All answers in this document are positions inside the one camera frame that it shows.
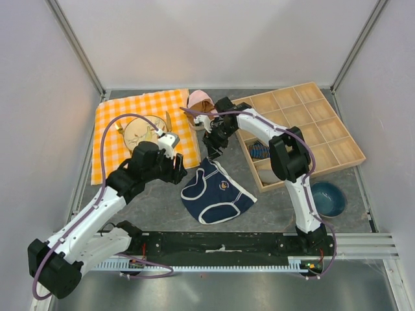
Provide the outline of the navy blue white-trimmed underwear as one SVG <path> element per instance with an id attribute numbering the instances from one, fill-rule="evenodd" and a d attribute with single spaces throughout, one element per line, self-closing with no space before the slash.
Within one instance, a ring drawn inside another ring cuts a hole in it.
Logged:
<path id="1" fill-rule="evenodd" d="M 205 158 L 182 189 L 190 215 L 203 225 L 220 224 L 245 213 L 257 198 L 240 186 L 217 161 Z"/>

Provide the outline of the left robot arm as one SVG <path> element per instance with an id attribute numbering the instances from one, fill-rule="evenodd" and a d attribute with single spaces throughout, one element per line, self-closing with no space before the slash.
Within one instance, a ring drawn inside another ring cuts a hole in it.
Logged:
<path id="1" fill-rule="evenodd" d="M 142 248 L 137 228 L 129 223 L 115 226 L 108 236 L 95 233 L 138 194 L 159 179 L 178 184 L 187 172 L 182 154 L 174 149 L 179 137 L 162 135 L 156 143 L 141 141 L 129 159 L 110 173 L 97 195 L 65 227 L 47 241 L 33 240 L 28 247 L 32 294 L 37 300 L 67 297 L 83 276 L 113 255 L 135 255 Z"/>

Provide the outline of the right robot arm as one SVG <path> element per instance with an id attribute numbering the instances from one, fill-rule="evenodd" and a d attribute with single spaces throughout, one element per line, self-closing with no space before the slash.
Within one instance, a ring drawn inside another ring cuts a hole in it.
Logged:
<path id="1" fill-rule="evenodd" d="M 318 216 L 310 186 L 316 160 L 301 130 L 278 125 L 251 105 L 245 102 L 235 105 L 228 97 L 220 99 L 215 109 L 216 112 L 197 113 L 194 117 L 195 123 L 205 129 L 203 142 L 209 158 L 221 156 L 229 137 L 238 130 L 249 132 L 265 143 L 272 172 L 284 182 L 294 207 L 298 250 L 312 255 L 320 248 L 327 231 Z"/>

